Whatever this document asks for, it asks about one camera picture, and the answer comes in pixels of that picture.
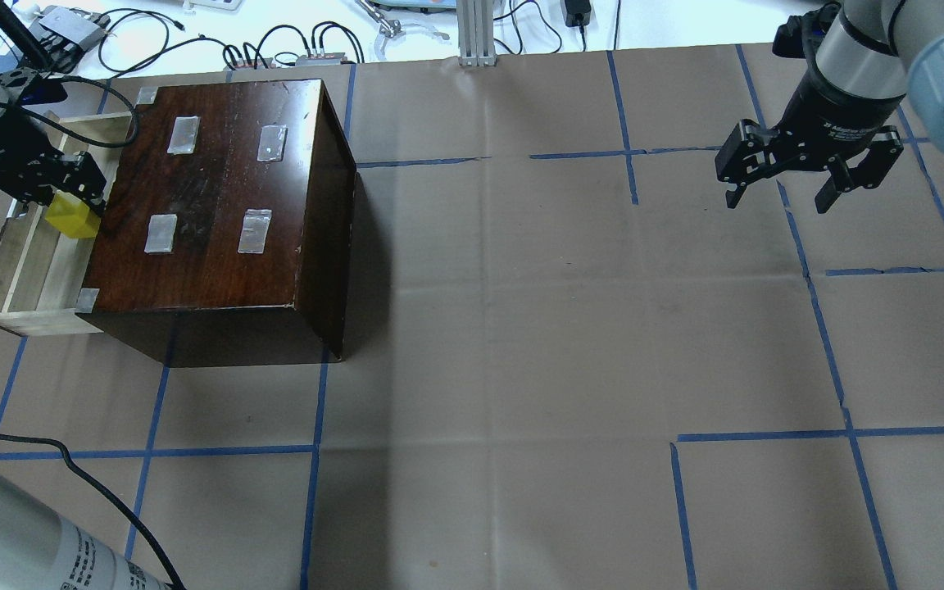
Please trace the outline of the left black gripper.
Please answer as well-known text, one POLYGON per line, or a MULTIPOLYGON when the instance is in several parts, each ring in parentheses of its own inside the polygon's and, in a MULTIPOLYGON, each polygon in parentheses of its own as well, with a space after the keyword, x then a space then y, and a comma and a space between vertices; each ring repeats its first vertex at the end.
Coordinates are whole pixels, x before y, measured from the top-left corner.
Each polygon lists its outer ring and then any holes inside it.
POLYGON ((71 156, 19 109, 0 109, 0 189, 22 204, 52 205, 66 192, 89 206, 104 205, 107 180, 86 151, 71 156))

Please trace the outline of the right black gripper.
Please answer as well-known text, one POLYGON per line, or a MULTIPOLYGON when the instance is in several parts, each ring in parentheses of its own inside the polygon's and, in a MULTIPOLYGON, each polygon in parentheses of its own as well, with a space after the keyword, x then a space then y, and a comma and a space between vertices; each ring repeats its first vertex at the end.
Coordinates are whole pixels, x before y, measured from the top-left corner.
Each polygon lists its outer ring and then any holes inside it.
POLYGON ((749 184, 788 170, 827 172, 815 195, 825 214, 840 195, 878 187, 904 146, 889 117, 902 97, 861 98, 804 78, 773 127, 742 119, 715 158, 724 201, 737 208, 749 184))

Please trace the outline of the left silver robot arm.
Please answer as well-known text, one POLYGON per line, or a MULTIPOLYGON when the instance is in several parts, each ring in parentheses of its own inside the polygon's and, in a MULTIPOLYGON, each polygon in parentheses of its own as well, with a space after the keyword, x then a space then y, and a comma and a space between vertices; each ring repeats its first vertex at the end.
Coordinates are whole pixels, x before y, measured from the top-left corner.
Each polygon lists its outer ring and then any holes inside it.
MULTIPOLYGON (((26 86, 11 89, 0 77, 0 190, 20 204, 49 206, 57 192, 78 198, 96 216, 104 212, 105 176, 86 152, 56 149, 46 117, 24 108, 26 86)), ((160 580, 0 475, 0 589, 180 589, 179 572, 145 524, 115 493, 91 477, 55 439, 52 446, 72 474, 99 492, 143 535, 167 572, 160 580)))

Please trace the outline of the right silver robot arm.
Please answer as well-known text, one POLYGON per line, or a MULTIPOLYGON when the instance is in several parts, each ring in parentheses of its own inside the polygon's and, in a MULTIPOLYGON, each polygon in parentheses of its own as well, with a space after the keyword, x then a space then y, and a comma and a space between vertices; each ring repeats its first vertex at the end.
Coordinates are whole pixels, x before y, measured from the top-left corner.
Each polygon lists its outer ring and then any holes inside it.
POLYGON ((889 117, 904 98, 944 153, 944 1, 829 1, 776 30, 772 52, 805 74, 773 127, 740 120, 715 158, 728 207, 749 184, 787 170, 825 172, 825 213, 874 189, 904 149, 889 117))

